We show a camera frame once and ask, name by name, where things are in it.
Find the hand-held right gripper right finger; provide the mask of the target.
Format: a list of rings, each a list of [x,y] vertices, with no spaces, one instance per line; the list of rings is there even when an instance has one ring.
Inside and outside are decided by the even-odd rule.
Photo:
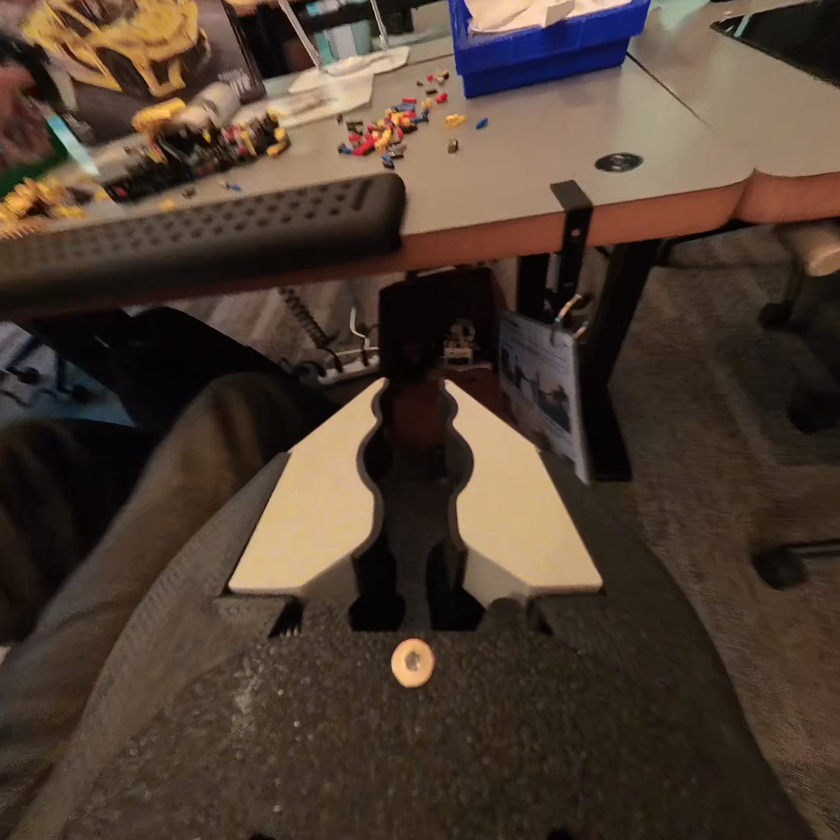
[[[448,534],[427,559],[432,627],[476,628],[497,601],[602,592],[545,454],[450,380],[438,411]]]

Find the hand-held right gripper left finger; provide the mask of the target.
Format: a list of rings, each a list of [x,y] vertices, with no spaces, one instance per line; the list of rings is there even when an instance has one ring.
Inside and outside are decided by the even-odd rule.
[[[352,628],[398,628],[403,598],[385,527],[382,377],[288,452],[227,588],[328,602]]]

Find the yellow black brick car model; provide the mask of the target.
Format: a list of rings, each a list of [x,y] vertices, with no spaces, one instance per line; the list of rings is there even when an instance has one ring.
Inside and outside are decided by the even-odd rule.
[[[100,187],[116,203],[185,189],[212,175],[225,174],[263,158],[276,158],[291,147],[288,131],[275,110],[248,119],[216,123],[211,117],[184,122],[186,111],[167,121],[147,122],[145,144],[127,149],[121,173],[102,175]]]

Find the pile of small coloured pins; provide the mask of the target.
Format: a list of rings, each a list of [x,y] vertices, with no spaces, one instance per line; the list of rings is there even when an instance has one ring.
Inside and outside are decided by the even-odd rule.
[[[495,143],[490,118],[469,112],[441,85],[366,118],[342,119],[339,127],[333,153],[339,162],[400,174],[448,173]]]

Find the black desk hook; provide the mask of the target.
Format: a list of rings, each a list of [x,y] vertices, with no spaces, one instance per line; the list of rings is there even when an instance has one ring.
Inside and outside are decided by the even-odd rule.
[[[578,291],[593,204],[576,181],[556,182],[550,190],[563,212],[563,232],[552,310],[558,316]]]

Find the hanging printed card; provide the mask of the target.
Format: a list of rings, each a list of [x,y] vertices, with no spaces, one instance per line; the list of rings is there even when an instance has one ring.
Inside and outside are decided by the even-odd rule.
[[[592,481],[583,423],[580,364],[575,335],[505,311],[500,318],[500,404],[512,425],[538,449],[550,452],[585,484]]]

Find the white power strip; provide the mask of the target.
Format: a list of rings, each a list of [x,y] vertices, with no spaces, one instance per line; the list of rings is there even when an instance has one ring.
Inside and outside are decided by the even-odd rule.
[[[311,388],[329,388],[365,376],[379,374],[381,357],[378,352],[339,354],[325,360],[302,360],[291,367],[291,372],[304,385]]]

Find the office chair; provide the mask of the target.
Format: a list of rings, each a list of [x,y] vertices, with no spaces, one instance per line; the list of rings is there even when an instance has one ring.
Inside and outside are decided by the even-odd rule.
[[[797,322],[797,307],[817,307],[826,280],[838,275],[838,220],[783,224],[776,228],[775,235],[790,253],[794,269],[782,299],[760,310],[759,325],[764,329],[792,329]],[[790,399],[786,412],[794,428],[803,434],[838,428],[838,392],[805,388]],[[808,563],[834,562],[838,558],[838,539],[828,539],[762,549],[753,556],[752,566],[765,584],[784,592],[804,584]]]

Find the open instruction booklet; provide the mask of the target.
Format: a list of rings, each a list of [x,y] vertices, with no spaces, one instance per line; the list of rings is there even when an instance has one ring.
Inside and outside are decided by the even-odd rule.
[[[372,98],[374,75],[355,72],[336,76],[311,68],[264,82],[268,110],[280,115],[280,125],[290,130],[328,120],[367,107]]]

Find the pile of yellow grey beams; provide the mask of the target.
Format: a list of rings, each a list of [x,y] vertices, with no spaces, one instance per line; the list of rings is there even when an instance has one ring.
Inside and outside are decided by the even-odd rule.
[[[1,222],[22,224],[33,219],[72,219],[85,212],[70,190],[55,179],[26,179],[15,186],[1,203]]]

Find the blue plastic bin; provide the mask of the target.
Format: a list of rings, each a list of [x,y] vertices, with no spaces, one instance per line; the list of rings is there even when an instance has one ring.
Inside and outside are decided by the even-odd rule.
[[[468,99],[620,67],[642,33],[649,1],[563,19],[546,28],[472,34],[463,1],[448,2],[456,71]]]

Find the plain white paper bag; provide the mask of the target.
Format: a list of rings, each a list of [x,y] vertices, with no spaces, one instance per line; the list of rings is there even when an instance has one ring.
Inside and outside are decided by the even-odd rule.
[[[546,28],[575,10],[575,1],[465,1],[469,30],[501,35],[530,28]]]

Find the black toy car box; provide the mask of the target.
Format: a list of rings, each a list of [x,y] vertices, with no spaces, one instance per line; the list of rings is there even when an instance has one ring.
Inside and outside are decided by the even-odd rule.
[[[265,85],[232,2],[42,1],[17,5],[14,33],[59,92],[55,109],[80,142],[133,131],[139,110],[228,85],[243,103]]]

